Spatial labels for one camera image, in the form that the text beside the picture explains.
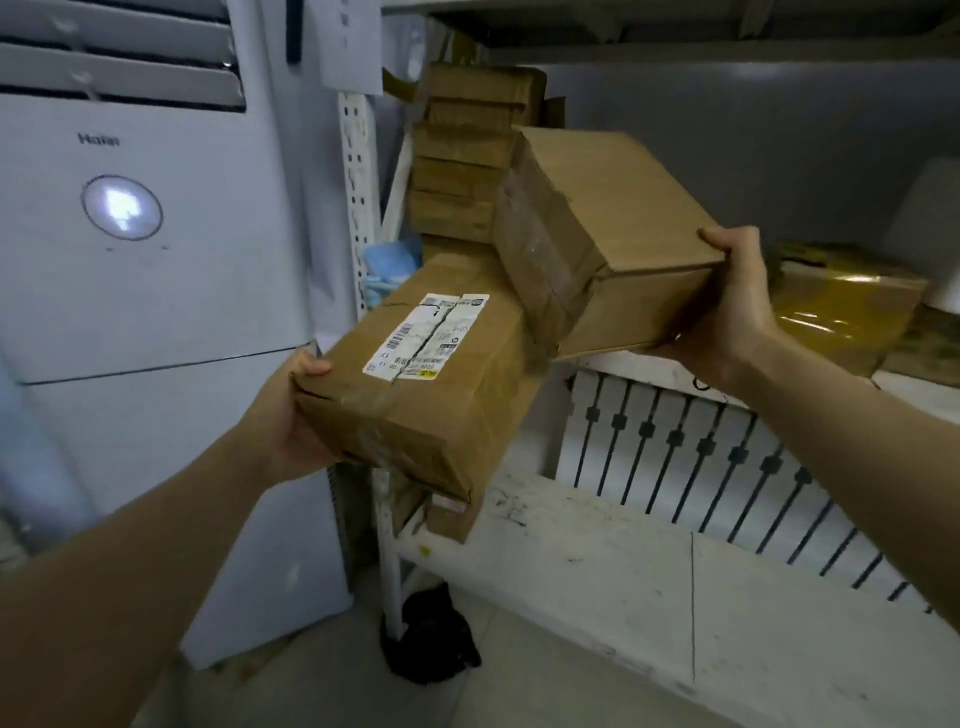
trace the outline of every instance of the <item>person's right arm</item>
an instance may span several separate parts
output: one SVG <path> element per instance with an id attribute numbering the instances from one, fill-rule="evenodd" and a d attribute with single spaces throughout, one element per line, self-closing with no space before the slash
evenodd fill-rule
<path id="1" fill-rule="evenodd" d="M 702 231 L 727 252 L 717 308 L 664 347 L 755 410 L 853 523 L 960 631 L 960 427 L 780 332 L 756 228 Z"/>

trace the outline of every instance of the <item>shelf leg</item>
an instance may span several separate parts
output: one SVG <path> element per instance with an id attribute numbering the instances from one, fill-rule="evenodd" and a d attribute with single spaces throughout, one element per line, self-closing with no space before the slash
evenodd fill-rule
<path id="1" fill-rule="evenodd" d="M 376 514 L 376 540 L 380 551 L 380 594 L 387 635 L 399 640 L 403 635 L 403 584 L 400 579 L 400 557 L 394 543 L 394 516 L 390 505 L 390 473 L 374 468 L 373 508 Z"/>

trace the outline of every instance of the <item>circular display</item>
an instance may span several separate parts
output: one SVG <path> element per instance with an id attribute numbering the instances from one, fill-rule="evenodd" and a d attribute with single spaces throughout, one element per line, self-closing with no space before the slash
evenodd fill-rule
<path id="1" fill-rule="evenodd" d="M 81 201 L 91 223 L 121 240 L 145 240 L 163 223 L 154 193 L 126 177 L 103 175 L 90 180 Z"/>

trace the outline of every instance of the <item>stack of cardboard boxes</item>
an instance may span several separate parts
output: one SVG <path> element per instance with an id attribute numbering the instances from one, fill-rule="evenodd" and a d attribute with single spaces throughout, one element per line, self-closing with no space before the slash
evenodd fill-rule
<path id="1" fill-rule="evenodd" d="M 546 89 L 537 68 L 433 63 L 428 78 L 407 195 L 425 260 L 490 245 L 496 191 L 514 149 L 511 128 L 538 124 Z"/>
<path id="2" fill-rule="evenodd" d="M 429 492 L 426 527 L 462 542 L 550 358 L 669 340 L 723 257 L 630 137 L 529 126 L 540 71 L 430 78 L 409 219 L 428 250 L 457 252 L 429 251 L 297 401 L 345 457 L 402 476 L 397 497 Z"/>

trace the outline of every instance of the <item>person's left arm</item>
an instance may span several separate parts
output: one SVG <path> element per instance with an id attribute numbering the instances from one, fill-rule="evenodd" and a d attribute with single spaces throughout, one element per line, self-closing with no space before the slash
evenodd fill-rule
<path id="1" fill-rule="evenodd" d="M 128 726 L 265 490 L 332 464 L 291 356 L 240 422 L 166 482 L 0 580 L 0 706 L 16 726 Z"/>

